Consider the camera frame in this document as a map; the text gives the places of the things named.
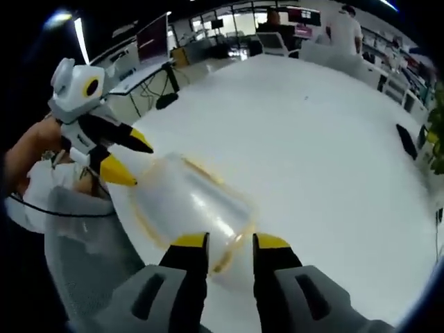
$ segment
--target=white table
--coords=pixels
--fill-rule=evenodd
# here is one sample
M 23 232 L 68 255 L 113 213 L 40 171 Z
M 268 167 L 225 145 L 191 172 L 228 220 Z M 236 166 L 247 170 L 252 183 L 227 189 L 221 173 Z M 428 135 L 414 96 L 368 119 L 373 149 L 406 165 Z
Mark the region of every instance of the white table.
M 427 191 L 395 129 L 401 123 L 416 135 L 419 124 L 345 74 L 271 55 L 221 69 L 179 96 L 135 124 L 154 156 L 175 151 L 202 162 L 254 200 L 258 230 L 286 239 L 303 264 L 347 289 L 364 316 L 399 323 L 435 260 Z M 111 151 L 136 175 L 151 158 Z M 135 219 L 131 189 L 109 190 L 140 257 L 158 263 L 164 253 Z M 213 332 L 260 332 L 246 247 L 244 270 L 232 274 L 247 287 L 230 293 L 208 281 L 201 323 Z
M 173 88 L 176 85 L 177 90 L 178 90 L 176 78 L 174 77 L 174 74 L 172 73 L 171 68 L 166 66 L 170 62 L 171 62 L 171 59 L 169 59 L 168 57 L 161 57 L 158 61 L 150 62 L 147 65 L 142 64 L 141 65 L 142 68 L 138 69 L 136 72 L 129 75 L 127 78 L 123 79 L 119 84 L 117 84 L 114 88 L 112 88 L 108 92 L 108 94 L 121 95 L 121 96 L 128 95 L 136 87 L 141 85 L 147 78 L 150 78 L 151 76 L 155 75 L 156 73 L 158 73 L 159 71 L 161 71 L 163 69 L 166 70 Z

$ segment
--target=white robot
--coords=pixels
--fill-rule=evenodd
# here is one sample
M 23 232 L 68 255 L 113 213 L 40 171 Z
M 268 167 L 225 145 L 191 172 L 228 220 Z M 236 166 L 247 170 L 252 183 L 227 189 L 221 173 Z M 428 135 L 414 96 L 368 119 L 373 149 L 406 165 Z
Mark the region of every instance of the white robot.
M 62 59 L 51 79 L 54 93 L 48 104 L 61 123 L 62 148 L 104 181 L 134 186 L 136 179 L 103 144 L 145 153 L 153 148 L 138 130 L 117 120 L 101 100 L 105 70 L 74 63 L 74 59 Z

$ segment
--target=monitor screen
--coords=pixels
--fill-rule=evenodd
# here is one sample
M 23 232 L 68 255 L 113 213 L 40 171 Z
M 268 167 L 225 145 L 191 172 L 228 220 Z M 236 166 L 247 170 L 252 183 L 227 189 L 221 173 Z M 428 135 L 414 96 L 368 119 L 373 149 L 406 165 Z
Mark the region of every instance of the monitor screen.
M 306 8 L 289 8 L 289 22 L 321 26 L 321 13 Z
M 168 17 L 162 15 L 137 33 L 137 52 L 140 62 L 168 57 Z
M 214 21 L 211 21 L 211 29 L 217 29 L 217 28 L 223 28 L 222 19 L 215 19 Z

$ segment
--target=transparent plastic cup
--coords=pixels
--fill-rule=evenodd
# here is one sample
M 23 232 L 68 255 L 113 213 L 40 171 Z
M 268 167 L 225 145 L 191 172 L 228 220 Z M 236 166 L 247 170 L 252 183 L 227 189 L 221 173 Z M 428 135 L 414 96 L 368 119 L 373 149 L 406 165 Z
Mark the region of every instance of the transparent plastic cup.
M 175 153 L 154 161 L 130 195 L 141 226 L 162 249 L 183 234 L 210 233 L 210 276 L 228 269 L 255 230 L 256 210 L 244 196 Z

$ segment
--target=white shirt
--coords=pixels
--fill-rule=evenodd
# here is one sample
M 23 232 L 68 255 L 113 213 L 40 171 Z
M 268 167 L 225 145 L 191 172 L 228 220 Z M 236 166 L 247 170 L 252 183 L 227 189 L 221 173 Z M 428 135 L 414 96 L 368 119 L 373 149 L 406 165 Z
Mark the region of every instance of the white shirt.
M 388 65 L 393 69 L 398 69 L 399 62 L 402 59 L 400 50 L 394 46 L 388 46 L 385 50 L 385 55 L 388 60 Z
M 28 172 L 30 178 L 28 189 L 23 195 L 23 201 L 31 205 L 49 210 L 49 194 L 56 186 L 72 189 L 80 178 L 82 166 L 77 163 L 58 164 L 53 169 L 50 160 L 39 161 Z M 9 217 L 23 228 L 44 233 L 46 213 L 25 206 L 11 198 L 6 199 Z
M 340 10 L 333 15 L 328 23 L 332 32 L 332 46 L 335 46 L 342 53 L 356 55 L 355 38 L 362 39 L 361 25 L 351 17 L 346 11 Z

